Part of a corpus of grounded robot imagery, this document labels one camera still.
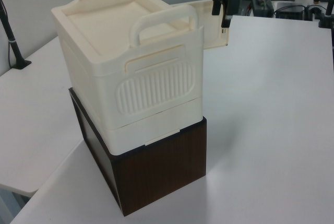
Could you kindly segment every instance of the cream plastic box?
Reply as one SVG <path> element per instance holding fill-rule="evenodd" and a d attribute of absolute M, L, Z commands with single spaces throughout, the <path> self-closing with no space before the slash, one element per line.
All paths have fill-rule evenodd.
<path fill-rule="evenodd" d="M 193 7 L 75 0 L 52 13 L 73 89 L 112 155 L 202 120 L 204 30 Z"/>

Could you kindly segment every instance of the white desk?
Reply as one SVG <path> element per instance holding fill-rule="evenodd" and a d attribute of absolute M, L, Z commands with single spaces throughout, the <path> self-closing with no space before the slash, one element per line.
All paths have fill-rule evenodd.
<path fill-rule="evenodd" d="M 205 51 L 203 93 L 206 177 L 123 217 L 80 143 L 12 224 L 332 223 L 330 31 L 235 16 L 229 45 Z"/>
<path fill-rule="evenodd" d="M 82 140 L 58 38 L 0 77 L 0 187 L 32 196 Z"/>

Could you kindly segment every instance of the black cable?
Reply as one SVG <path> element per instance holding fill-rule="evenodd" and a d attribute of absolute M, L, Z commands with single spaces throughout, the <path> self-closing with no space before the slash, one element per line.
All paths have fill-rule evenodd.
<path fill-rule="evenodd" d="M 281 8 L 278 8 L 276 11 L 274 11 L 273 13 L 276 14 L 277 11 L 282 11 L 282 10 L 285 10 L 285 9 L 288 9 L 288 8 L 292 8 L 292 7 L 304 7 L 303 11 L 305 10 L 306 6 L 303 6 L 303 5 L 291 5 L 291 6 L 283 6 Z"/>
<path fill-rule="evenodd" d="M 326 10 L 326 8 L 324 8 L 323 6 L 320 6 L 320 5 L 310 5 L 310 7 L 311 7 L 311 6 L 318 6 L 318 7 L 321 7 L 321 8 L 323 8 L 323 9 Z"/>

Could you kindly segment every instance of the dark wooden box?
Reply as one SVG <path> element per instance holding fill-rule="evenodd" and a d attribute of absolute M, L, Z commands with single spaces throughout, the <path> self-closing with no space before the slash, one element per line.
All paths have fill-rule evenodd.
<path fill-rule="evenodd" d="M 124 154 L 109 153 L 72 88 L 85 142 L 124 216 L 206 174 L 206 119 L 179 133 Z"/>

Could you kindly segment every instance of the ribbed panel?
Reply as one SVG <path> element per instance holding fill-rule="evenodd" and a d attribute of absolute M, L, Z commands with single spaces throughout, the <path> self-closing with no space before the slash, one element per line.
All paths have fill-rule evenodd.
<path fill-rule="evenodd" d="M 123 114 L 134 114 L 190 92 L 194 85 L 190 63 L 175 65 L 128 79 L 117 89 L 117 105 Z"/>

